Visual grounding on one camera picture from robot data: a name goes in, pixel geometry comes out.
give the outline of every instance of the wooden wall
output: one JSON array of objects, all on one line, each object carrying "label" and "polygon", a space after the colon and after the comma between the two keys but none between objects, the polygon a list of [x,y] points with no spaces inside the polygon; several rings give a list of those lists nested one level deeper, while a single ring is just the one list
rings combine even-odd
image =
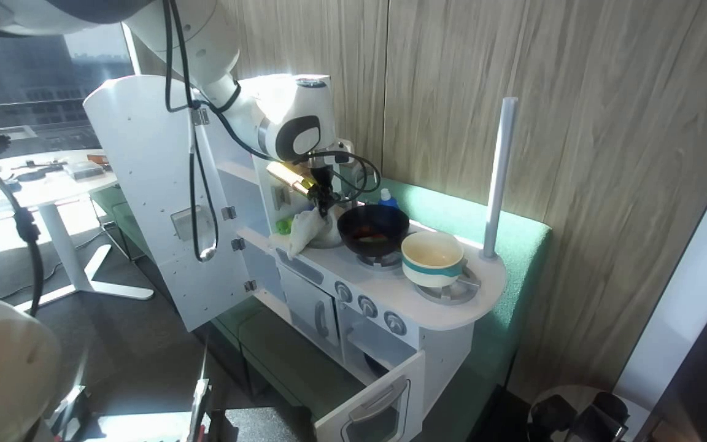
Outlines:
[{"label": "wooden wall", "polygon": [[707,207],[707,0],[222,0],[240,75],[328,71],[386,175],[553,225],[512,388],[614,382]]}]

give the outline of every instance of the oven door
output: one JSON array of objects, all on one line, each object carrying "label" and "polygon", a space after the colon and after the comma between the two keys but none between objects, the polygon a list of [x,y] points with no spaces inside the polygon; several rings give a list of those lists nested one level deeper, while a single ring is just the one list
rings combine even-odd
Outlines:
[{"label": "oven door", "polygon": [[287,267],[279,267],[279,279],[295,329],[332,359],[338,359],[334,296]]},{"label": "oven door", "polygon": [[317,439],[411,439],[425,419],[425,351],[314,423]]}]

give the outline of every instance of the saucepan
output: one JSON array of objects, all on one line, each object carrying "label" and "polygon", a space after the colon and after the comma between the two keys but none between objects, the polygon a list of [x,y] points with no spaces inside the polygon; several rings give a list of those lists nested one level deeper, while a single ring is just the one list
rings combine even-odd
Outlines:
[{"label": "saucepan", "polygon": [[400,251],[407,236],[407,216],[398,207],[353,207],[338,216],[335,231],[365,262]]}]

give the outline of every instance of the cable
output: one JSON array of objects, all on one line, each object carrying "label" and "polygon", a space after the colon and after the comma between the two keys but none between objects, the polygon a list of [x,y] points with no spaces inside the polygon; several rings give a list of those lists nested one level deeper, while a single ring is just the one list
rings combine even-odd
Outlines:
[{"label": "cable", "polygon": [[232,130],[231,121],[226,118],[226,111],[213,108],[210,103],[205,103],[205,105],[209,105],[210,112],[222,123],[227,137],[231,137],[238,146],[242,146],[248,155],[260,156],[260,159],[264,159],[264,162],[273,159],[273,156],[267,156],[264,153],[258,153],[254,146],[251,146],[246,139],[238,137],[238,133]]},{"label": "cable", "polygon": [[[59,274],[59,267],[62,267],[62,262],[53,262],[51,270],[41,277],[41,284],[49,283],[49,279],[53,279],[53,277]],[[32,286],[32,284],[20,284],[20,286],[14,286],[14,289],[8,289],[4,294],[0,294],[0,299],[13,299],[13,296],[16,296],[22,289],[27,289],[27,286]]]},{"label": "cable", "polygon": [[356,188],[356,183],[351,178],[346,178],[341,171],[332,171],[341,183]]},{"label": "cable", "polygon": [[[189,150],[189,218],[191,218],[191,245],[194,245],[194,258],[195,261],[210,261],[210,254],[218,247],[218,218],[213,211],[213,202],[210,202],[210,192],[209,192],[209,176],[205,176],[205,166],[204,166],[204,156],[199,150],[199,134],[195,134],[195,121],[194,112],[199,111],[200,103],[191,100],[191,86],[189,86],[189,59],[187,59],[187,42],[183,42],[183,29],[182,29],[182,14],[176,6],[176,0],[164,0],[164,5],[171,9],[171,19],[176,26],[176,40],[178,40],[178,53],[182,53],[182,75],[183,75],[183,100],[187,108],[191,108],[191,150]],[[210,229],[213,229],[213,242],[209,247],[200,251],[200,238],[199,238],[199,207],[195,207],[195,166],[200,171],[200,183],[204,183],[204,193],[205,193],[205,204],[209,204],[209,213],[210,213]]]},{"label": "cable", "polygon": [[227,108],[232,108],[232,103],[238,100],[238,96],[240,96],[240,83],[232,78],[232,92],[231,92],[231,99],[222,103],[222,105],[218,105],[218,108],[213,108],[213,112],[227,112]]},{"label": "cable", "polygon": [[173,108],[171,105],[171,80],[173,80],[173,26],[171,26],[171,0],[162,0],[162,22],[164,22],[164,46],[166,46],[166,53],[164,53],[164,90],[162,90],[162,100],[164,100],[164,108],[170,112],[178,112],[189,105],[178,105]]},{"label": "cable", "polygon": [[338,153],[338,150],[308,153],[307,156],[346,156],[346,159],[351,156],[353,162],[357,162],[357,166],[361,166],[361,183],[357,183],[357,187],[351,183],[349,178],[341,178],[341,176],[335,175],[344,183],[356,187],[356,192],[353,192],[349,198],[356,198],[356,196],[361,196],[361,193],[365,193],[365,192],[375,192],[375,188],[381,187],[381,171],[378,171],[378,166],[375,166],[370,159],[365,159],[365,156],[357,156],[357,155],[351,155],[351,153]]},{"label": "cable", "polygon": [[14,218],[14,231],[16,236],[27,242],[28,247],[28,261],[32,261],[32,306],[28,313],[35,316],[38,308],[38,296],[41,296],[41,286],[43,286],[43,267],[41,267],[41,253],[36,245],[38,238],[38,229],[35,225],[35,216],[32,211],[22,209],[20,202],[13,196],[13,192],[8,188],[8,183],[0,176],[0,192],[8,196],[10,207],[13,207],[13,218]]}]

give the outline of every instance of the window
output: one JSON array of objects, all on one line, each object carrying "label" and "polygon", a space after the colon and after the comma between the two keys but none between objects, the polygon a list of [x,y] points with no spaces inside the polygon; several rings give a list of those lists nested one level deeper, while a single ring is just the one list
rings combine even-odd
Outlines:
[{"label": "window", "polygon": [[121,24],[64,36],[0,36],[0,156],[87,150],[97,139],[84,99],[133,74]]}]

